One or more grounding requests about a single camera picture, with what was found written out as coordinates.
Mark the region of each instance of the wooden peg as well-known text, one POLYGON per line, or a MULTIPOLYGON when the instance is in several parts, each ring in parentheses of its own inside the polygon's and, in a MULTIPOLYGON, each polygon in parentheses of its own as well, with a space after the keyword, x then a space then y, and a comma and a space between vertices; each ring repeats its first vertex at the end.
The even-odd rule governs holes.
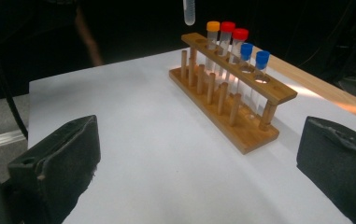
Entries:
POLYGON ((219 95, 218 115, 221 115, 223 113, 223 106, 227 95, 227 89, 228 89, 228 83, 227 82, 221 83, 221 94, 219 95))
POLYGON ((207 85, 207 98, 206 98, 206 102, 209 105, 212 104, 213 90, 215 89, 215 78, 216 78, 215 73, 209 74, 209 84, 207 85))
POLYGON ((239 109, 240 102, 241 102, 241 94, 240 93, 236 93, 234 95, 233 107, 232 107, 231 113, 230 113, 230 120, 229 120, 230 126, 234 126, 235 125, 236 115, 238 114, 238 109, 239 109))
POLYGON ((277 110, 277 106, 272 105, 271 102, 268 100, 264 108, 262 119, 260 120, 259 123, 260 130, 264 132, 268 131, 268 128, 271 124, 271 120, 273 119, 276 110, 277 110))
POLYGON ((181 52, 181 71, 180 71, 180 77, 186 78, 186 66, 187 66, 187 50, 184 49, 181 52))
POLYGON ((200 64, 198 65, 198 77, 197 77, 197 93, 202 94, 204 88, 204 74, 205 73, 205 65, 200 64))
POLYGON ((194 59, 189 58, 189 86, 194 85, 194 59))
POLYGON ((195 62, 197 62, 197 49, 195 47, 190 47, 190 57, 194 60, 195 65, 195 62))

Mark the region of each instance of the test tube cap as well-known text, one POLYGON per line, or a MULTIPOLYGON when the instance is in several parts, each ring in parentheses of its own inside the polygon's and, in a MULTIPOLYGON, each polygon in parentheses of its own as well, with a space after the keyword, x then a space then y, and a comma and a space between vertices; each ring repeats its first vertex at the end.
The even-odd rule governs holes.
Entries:
POLYGON ((218 21, 209 21, 206 24, 206 30, 210 32, 217 32, 221 28, 221 23, 218 21))
POLYGON ((235 29, 235 23, 232 21, 223 21, 221 23, 221 31, 231 33, 235 29))
POLYGON ((241 45, 241 58, 247 61, 253 51, 253 45, 250 43, 244 43, 241 45))
POLYGON ((249 30, 244 28, 235 28, 233 30, 233 39, 246 40, 248 39, 249 30))
POLYGON ((265 69, 270 58, 270 52, 267 50, 261 50, 256 53, 256 67, 259 69, 265 69))

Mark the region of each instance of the plastic test tube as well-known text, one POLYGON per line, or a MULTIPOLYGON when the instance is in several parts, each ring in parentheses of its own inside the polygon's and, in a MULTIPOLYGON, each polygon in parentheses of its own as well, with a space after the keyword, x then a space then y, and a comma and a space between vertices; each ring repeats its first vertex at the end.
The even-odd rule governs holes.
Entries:
MULTIPOLYGON (((231 35, 235 29, 235 23, 231 21, 223 21, 221 23, 221 37, 219 39, 218 55, 224 57, 227 55, 227 52, 230 48, 231 35)), ((223 69, 219 66, 216 66, 215 71, 219 70, 219 77, 223 75, 223 69)))
MULTIPOLYGON (((250 68, 250 58, 253 52, 253 45, 250 43, 244 43, 241 45, 241 60, 239 61, 239 69, 243 73, 251 73, 253 69, 250 68)), ((238 92, 241 93, 241 101, 245 102, 245 89, 247 86, 241 80, 238 80, 238 92)))
MULTIPOLYGON (((207 48, 215 49, 218 42, 219 30, 221 28, 221 23, 218 21, 209 21, 206 24, 207 30, 207 48)), ((215 63, 209 58, 206 58, 205 69, 211 73, 214 72, 215 63)))
MULTIPOLYGON (((255 81, 259 83, 267 83, 268 77, 265 75, 268 59, 270 58, 270 52, 266 50, 261 50, 256 53, 256 64, 254 69, 255 81)), ((254 118, 259 109, 259 97, 260 94, 253 89, 250 90, 250 109, 253 114, 250 115, 251 118, 254 118)))
POLYGON ((184 22, 187 25, 195 23, 195 0, 183 0, 184 22))
POLYGON ((240 64, 240 70, 243 73, 251 73, 252 69, 250 68, 250 58, 251 58, 251 53, 253 52, 253 45, 250 43, 244 43, 241 45, 241 60, 239 62, 240 64))
MULTIPOLYGON (((241 59, 241 46, 242 44, 248 39, 249 31, 247 29, 243 28, 235 28, 233 30, 233 43, 231 46, 231 53, 230 53, 230 58, 229 58, 229 63, 236 64, 239 63, 241 59)), ((230 77, 230 73, 226 73, 225 80, 229 82, 229 89, 231 90, 233 88, 233 85, 235 84, 236 81, 236 90, 238 91, 238 83, 239 79, 235 77, 230 77)))

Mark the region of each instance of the wooden test tube rack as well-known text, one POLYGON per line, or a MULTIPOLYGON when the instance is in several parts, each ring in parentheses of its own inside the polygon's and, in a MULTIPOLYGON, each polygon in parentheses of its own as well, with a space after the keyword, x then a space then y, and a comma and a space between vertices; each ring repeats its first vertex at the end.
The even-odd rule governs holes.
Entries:
POLYGON ((192 33, 183 35, 181 39, 190 46, 189 60, 187 61, 187 50, 183 50, 181 67, 170 70, 169 76, 230 141, 246 154, 277 139, 279 130, 272 126, 271 120, 277 106, 295 98, 297 92, 268 74, 267 83, 257 82, 254 73, 243 73, 239 64, 228 63, 230 52, 221 57, 217 54, 219 47, 207 49, 207 40, 202 35, 192 33), (197 50, 260 93, 267 100, 263 114, 251 118, 252 111, 241 102, 240 94, 227 92, 227 82, 221 83, 215 90, 214 74, 209 74, 208 82, 205 82, 205 67, 203 64, 196 64, 197 50))

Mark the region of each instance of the white table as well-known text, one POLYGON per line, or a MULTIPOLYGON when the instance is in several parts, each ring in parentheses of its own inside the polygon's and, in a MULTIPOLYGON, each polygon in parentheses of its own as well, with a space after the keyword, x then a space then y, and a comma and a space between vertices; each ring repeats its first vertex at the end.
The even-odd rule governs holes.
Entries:
POLYGON ((350 223, 296 154, 307 116, 355 131, 356 116, 269 67, 299 94, 277 109, 278 139, 243 155, 170 79, 179 64, 177 50, 30 83, 29 147, 98 118, 102 160, 64 223, 350 223))

